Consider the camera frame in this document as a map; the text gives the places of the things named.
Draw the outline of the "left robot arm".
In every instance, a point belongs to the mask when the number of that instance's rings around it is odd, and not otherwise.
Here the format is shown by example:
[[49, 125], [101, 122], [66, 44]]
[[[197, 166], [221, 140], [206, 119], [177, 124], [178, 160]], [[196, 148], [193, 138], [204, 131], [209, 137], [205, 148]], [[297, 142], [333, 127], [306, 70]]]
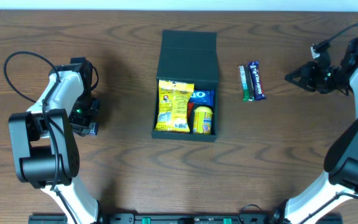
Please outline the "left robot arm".
[[17, 178], [51, 196], [61, 215], [31, 215], [29, 223], [99, 223], [99, 203], [78, 176], [75, 136], [96, 135], [97, 69], [84, 57], [53, 65], [38, 100], [8, 121]]

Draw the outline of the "blue Oreo cookie pack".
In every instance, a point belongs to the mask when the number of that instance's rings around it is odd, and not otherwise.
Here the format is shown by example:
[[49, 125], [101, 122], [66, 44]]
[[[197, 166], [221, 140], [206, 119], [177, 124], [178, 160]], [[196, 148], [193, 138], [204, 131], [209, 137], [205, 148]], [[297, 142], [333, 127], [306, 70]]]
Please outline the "blue Oreo cookie pack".
[[189, 102], [199, 105], [213, 106], [214, 90], [195, 90], [192, 93]]

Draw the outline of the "Dairy Milk chocolate bar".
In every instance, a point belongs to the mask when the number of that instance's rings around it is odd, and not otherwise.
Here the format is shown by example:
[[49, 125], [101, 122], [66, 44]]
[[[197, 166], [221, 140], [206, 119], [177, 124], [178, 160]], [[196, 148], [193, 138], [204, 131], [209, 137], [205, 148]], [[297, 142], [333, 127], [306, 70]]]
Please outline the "Dairy Milk chocolate bar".
[[262, 86], [262, 82], [260, 80], [260, 72], [259, 72], [259, 62], [253, 61], [248, 63], [248, 68], [250, 71], [250, 76], [252, 79], [253, 89], [254, 89], [254, 99], [256, 101], [265, 100], [265, 94]]

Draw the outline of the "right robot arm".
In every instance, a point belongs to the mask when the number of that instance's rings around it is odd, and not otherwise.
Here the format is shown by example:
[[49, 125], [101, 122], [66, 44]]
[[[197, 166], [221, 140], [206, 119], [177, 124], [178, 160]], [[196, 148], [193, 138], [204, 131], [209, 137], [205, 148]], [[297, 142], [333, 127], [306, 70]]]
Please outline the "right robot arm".
[[358, 37], [349, 42], [338, 67], [331, 66], [329, 41], [313, 45], [313, 60], [285, 76], [285, 80], [310, 92], [339, 90], [353, 93], [356, 120], [329, 148], [323, 173], [301, 194], [285, 200], [270, 215], [270, 223], [328, 222], [327, 214], [340, 204], [358, 200]]

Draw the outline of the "dark green gift box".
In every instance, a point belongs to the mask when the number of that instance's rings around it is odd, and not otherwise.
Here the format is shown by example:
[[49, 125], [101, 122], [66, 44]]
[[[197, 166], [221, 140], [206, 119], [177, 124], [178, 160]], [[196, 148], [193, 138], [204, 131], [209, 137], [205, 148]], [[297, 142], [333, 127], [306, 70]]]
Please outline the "dark green gift box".
[[193, 83], [195, 90], [213, 90], [211, 134], [161, 132], [158, 120], [158, 95], [155, 96], [154, 123], [151, 137], [199, 142], [215, 142], [219, 121], [219, 63], [216, 52], [217, 33], [164, 30], [156, 80]]

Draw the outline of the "green white chocolate bar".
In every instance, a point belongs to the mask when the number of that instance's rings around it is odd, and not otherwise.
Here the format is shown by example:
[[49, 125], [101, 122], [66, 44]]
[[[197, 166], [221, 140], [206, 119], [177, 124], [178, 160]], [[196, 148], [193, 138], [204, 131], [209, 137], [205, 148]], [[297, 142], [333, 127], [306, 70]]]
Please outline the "green white chocolate bar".
[[243, 101], [254, 101], [253, 85], [251, 83], [248, 67], [246, 65], [239, 65], [238, 70], [241, 77]]

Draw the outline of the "red Hacks candy bag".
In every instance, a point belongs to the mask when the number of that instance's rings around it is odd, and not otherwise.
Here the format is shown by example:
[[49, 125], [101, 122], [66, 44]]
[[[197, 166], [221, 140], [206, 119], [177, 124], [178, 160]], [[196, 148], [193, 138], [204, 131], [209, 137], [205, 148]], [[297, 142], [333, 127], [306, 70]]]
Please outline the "red Hacks candy bag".
[[192, 110], [193, 110], [193, 107], [194, 107], [194, 103], [192, 103], [192, 102], [189, 102], [188, 103], [188, 106], [187, 106], [187, 118], [189, 118], [190, 117], [190, 115], [191, 115], [191, 112], [192, 112]]

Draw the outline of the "yellow candy bag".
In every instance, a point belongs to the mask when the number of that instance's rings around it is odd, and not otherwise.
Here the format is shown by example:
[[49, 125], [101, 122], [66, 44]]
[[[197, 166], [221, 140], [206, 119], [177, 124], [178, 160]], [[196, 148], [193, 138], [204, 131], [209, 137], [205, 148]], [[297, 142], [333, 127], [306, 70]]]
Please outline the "yellow candy bag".
[[194, 83], [158, 81], [158, 116], [155, 131], [189, 133], [188, 102]]

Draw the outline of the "small blue gum box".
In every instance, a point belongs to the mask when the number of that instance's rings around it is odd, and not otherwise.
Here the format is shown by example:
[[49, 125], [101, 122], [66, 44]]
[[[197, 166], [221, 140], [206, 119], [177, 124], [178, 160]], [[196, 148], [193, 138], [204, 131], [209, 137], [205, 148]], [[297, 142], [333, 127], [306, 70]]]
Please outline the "small blue gum box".
[[93, 136], [96, 136], [98, 134], [98, 128], [99, 128], [99, 125], [98, 123], [96, 122], [91, 122], [89, 124], [89, 134], [90, 135], [93, 135]]

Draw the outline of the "yellow Mentos bottle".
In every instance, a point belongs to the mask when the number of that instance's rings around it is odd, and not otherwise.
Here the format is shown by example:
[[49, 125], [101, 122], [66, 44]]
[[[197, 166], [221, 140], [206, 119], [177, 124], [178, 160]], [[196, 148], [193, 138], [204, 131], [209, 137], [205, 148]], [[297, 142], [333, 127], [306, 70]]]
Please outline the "yellow Mentos bottle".
[[212, 109], [207, 106], [199, 106], [195, 109], [193, 121], [194, 134], [211, 134], [212, 130]]

